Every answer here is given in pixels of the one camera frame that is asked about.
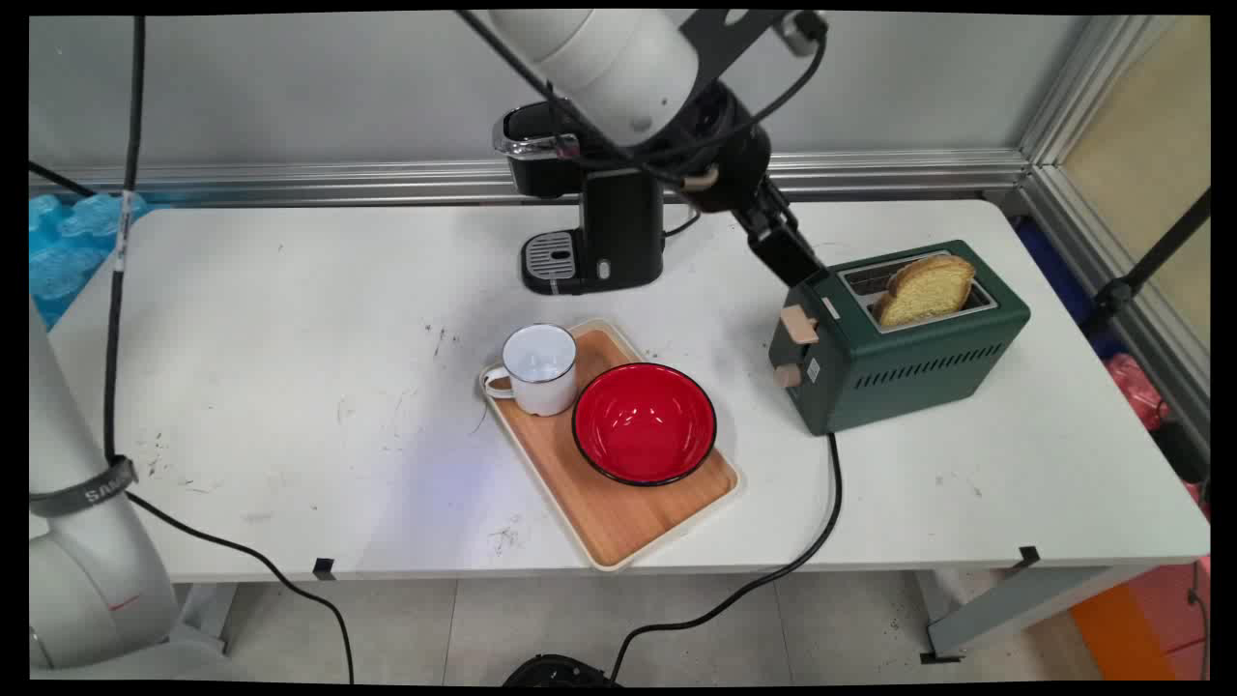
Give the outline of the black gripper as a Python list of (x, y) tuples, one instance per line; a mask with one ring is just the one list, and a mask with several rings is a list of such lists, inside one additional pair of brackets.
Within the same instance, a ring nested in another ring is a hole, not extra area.
[(667, 171), (685, 178), (714, 171), (713, 184), (685, 192), (687, 202), (708, 215), (731, 213), (764, 267), (787, 287), (800, 286), (828, 269), (800, 232), (790, 202), (767, 176), (768, 134), (761, 125), (737, 130), (750, 119), (729, 85), (708, 85), (667, 129), (669, 146), (685, 150), (667, 158)]

